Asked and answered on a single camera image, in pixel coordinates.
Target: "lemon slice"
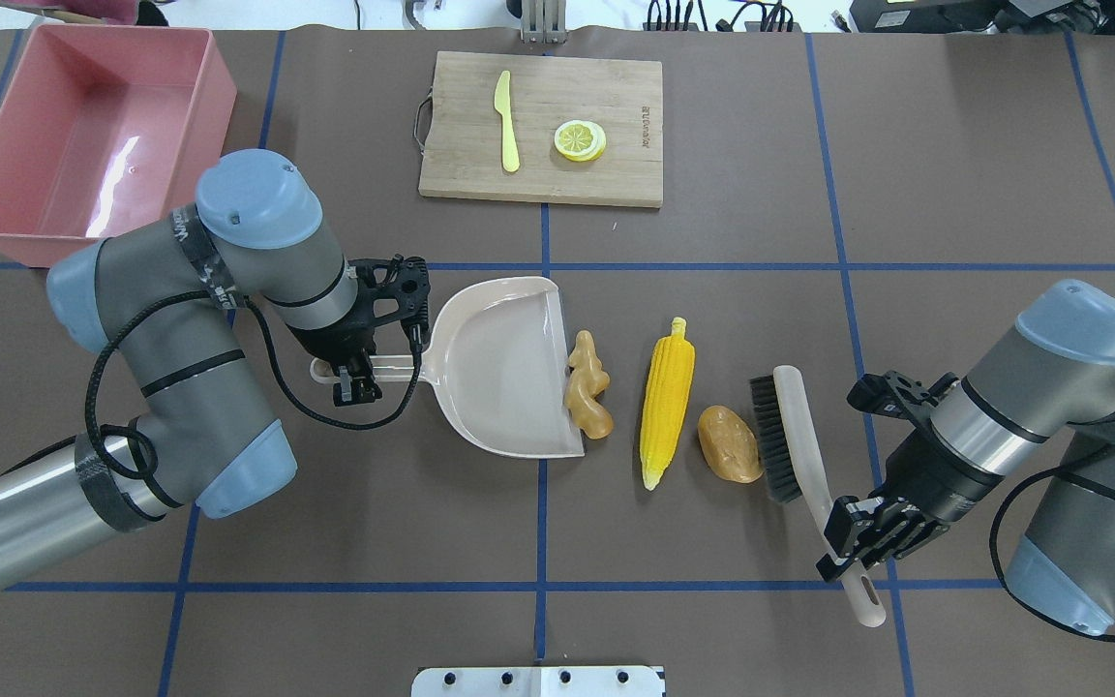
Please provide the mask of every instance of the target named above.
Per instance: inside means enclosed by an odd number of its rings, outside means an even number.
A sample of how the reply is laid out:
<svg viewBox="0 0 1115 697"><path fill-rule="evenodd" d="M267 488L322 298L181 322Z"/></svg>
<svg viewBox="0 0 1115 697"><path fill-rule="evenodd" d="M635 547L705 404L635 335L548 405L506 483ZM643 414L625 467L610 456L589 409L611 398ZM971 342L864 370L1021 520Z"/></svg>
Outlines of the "lemon slice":
<svg viewBox="0 0 1115 697"><path fill-rule="evenodd" d="M563 123L554 132L554 147L571 162L591 162L605 153L605 129L593 122Z"/></svg>

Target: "brush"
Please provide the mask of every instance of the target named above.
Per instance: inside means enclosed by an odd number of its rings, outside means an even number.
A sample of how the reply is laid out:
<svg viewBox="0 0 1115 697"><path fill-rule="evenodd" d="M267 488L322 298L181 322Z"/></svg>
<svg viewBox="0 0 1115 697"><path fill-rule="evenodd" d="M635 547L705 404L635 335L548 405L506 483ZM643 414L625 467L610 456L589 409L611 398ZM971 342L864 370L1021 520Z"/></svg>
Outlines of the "brush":
<svg viewBox="0 0 1115 697"><path fill-rule="evenodd" d="M824 459L820 457L815 424L811 423L803 374L794 366L777 366L774 375L753 379L752 406L769 497L777 503L793 502L799 495L804 497L825 550L832 559L840 559L824 539L833 496L828 495ZM862 563L855 561L847 567L841 587L846 591L859 623L864 627L884 623L884 606Z"/></svg>

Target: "yellow knife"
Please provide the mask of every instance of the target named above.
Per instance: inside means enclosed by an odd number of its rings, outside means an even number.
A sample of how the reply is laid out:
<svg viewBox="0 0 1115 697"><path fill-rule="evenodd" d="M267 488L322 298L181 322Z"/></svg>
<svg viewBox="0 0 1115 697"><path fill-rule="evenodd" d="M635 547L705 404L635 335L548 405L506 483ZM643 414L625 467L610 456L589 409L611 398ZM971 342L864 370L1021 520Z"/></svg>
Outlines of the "yellow knife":
<svg viewBox="0 0 1115 697"><path fill-rule="evenodd" d="M493 91L493 107L502 115L502 168L518 172L518 146L514 143L514 122L510 117L510 70L502 70Z"/></svg>

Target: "dustpan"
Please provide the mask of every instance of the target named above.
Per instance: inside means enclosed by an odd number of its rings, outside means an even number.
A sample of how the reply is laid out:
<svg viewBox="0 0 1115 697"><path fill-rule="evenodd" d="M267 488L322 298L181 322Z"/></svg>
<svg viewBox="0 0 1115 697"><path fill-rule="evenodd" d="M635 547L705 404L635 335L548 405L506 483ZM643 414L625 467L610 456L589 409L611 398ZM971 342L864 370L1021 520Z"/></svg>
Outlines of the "dustpan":
<svg viewBox="0 0 1115 697"><path fill-rule="evenodd" d="M421 355L450 426L469 443L507 458L580 458L583 437L562 405L566 327L556 283L541 277L469 285L443 306ZM312 361L312 378L338 378ZM410 356L374 356L378 383L411 379Z"/></svg>

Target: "yellow corn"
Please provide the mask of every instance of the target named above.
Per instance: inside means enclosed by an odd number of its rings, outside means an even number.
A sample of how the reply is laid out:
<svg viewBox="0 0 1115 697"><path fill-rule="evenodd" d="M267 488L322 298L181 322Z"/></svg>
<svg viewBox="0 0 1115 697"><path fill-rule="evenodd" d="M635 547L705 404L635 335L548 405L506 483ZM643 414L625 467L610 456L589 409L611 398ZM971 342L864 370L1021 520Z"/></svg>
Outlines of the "yellow corn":
<svg viewBox="0 0 1115 697"><path fill-rule="evenodd" d="M695 347L686 339L686 320L673 318L670 327L669 336L651 349L648 387L642 398L639 459L642 485L648 491L657 488L660 475L673 459L695 375Z"/></svg>

